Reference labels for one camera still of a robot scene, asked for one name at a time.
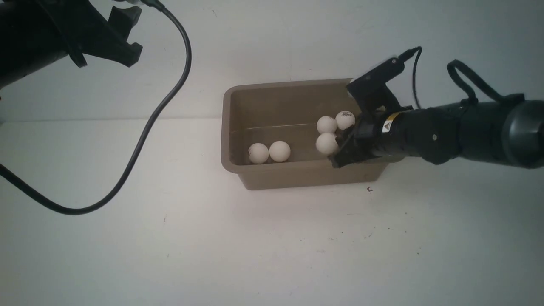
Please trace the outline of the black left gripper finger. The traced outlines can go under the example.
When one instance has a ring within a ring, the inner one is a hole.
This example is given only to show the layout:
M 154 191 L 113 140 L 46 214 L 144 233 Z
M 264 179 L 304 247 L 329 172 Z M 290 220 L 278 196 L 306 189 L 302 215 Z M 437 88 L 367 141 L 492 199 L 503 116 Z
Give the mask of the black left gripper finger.
M 99 38 L 83 43 L 83 53 L 132 67 L 140 59 L 142 45 L 122 40 Z
M 142 8 L 131 6 L 129 8 L 117 8 L 113 6 L 108 18 L 107 42 L 124 43 L 130 36 L 130 31 L 138 23 Z

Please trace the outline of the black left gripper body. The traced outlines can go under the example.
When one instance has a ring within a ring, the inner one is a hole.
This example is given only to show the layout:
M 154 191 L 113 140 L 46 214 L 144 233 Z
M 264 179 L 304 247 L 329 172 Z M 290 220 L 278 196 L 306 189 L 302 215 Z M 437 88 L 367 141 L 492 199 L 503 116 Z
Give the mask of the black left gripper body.
M 83 43 L 107 39 L 108 20 L 88 0 L 39 0 L 41 8 L 60 34 L 64 49 L 78 66 L 87 66 Z

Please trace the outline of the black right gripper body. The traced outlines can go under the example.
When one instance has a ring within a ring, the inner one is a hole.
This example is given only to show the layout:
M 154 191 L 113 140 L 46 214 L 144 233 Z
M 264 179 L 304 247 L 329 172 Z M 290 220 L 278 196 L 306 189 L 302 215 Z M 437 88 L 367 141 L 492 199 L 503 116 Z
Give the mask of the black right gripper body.
M 396 112 L 377 112 L 375 118 L 361 113 L 356 117 L 361 139 L 357 142 L 340 143 L 340 150 L 369 150 L 381 158 L 414 157 L 415 150 L 410 149 L 406 137 L 398 128 L 398 116 L 412 112 L 412 108 L 401 108 Z

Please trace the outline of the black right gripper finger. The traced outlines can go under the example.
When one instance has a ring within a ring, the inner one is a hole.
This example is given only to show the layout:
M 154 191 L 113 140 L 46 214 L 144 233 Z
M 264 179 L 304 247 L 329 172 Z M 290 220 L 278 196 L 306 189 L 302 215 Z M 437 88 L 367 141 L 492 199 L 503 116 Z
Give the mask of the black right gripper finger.
M 345 130 L 340 130 L 338 135 L 336 135 L 337 143 L 350 143 L 357 142 L 361 139 L 359 135 L 359 124 L 355 123 L 354 125 L 346 128 Z
M 328 156 L 328 160 L 332 166 L 336 169 L 340 169 L 350 164 L 360 164 L 363 162 L 371 161 L 373 159 L 379 159 L 380 156 L 376 156 L 369 150 L 339 150 L 336 153 Z

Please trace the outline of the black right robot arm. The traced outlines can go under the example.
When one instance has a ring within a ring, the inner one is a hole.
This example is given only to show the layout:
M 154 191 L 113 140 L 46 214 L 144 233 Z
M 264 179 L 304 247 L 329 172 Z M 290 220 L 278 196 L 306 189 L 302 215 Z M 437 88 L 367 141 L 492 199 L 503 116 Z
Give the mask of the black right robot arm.
M 451 103 L 366 108 L 336 138 L 334 168 L 378 158 L 418 157 L 441 165 L 463 158 L 517 168 L 543 167 L 543 102 Z

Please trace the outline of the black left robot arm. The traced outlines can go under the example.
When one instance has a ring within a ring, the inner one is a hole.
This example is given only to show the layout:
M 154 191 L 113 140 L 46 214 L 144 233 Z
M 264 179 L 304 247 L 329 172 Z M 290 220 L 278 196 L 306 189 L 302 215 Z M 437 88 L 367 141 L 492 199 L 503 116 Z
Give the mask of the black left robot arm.
M 142 9 L 111 8 L 105 19 L 88 0 L 2 0 L 0 85 L 19 81 L 64 57 L 87 66 L 90 55 L 131 67 L 142 46 L 128 43 Z

